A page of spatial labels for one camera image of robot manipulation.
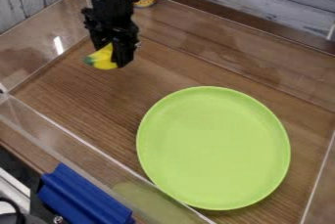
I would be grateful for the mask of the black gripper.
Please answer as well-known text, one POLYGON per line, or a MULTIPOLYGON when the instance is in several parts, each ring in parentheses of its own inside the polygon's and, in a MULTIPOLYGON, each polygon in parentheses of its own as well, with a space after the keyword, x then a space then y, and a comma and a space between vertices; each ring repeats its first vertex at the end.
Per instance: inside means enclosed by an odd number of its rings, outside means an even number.
POLYGON ((140 28, 133 21, 135 0, 88 0, 82 9, 84 26, 89 30, 96 50, 113 42, 112 60, 125 67, 133 60, 139 48, 140 28))

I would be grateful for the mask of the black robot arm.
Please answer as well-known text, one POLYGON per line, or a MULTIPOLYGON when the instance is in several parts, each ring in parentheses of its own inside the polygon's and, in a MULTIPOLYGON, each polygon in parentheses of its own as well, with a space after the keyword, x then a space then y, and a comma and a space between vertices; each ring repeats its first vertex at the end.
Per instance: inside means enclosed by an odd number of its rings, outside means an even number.
POLYGON ((125 67, 140 46, 140 28, 133 21, 136 0, 88 0, 84 26, 96 51, 85 62, 102 70, 125 67))

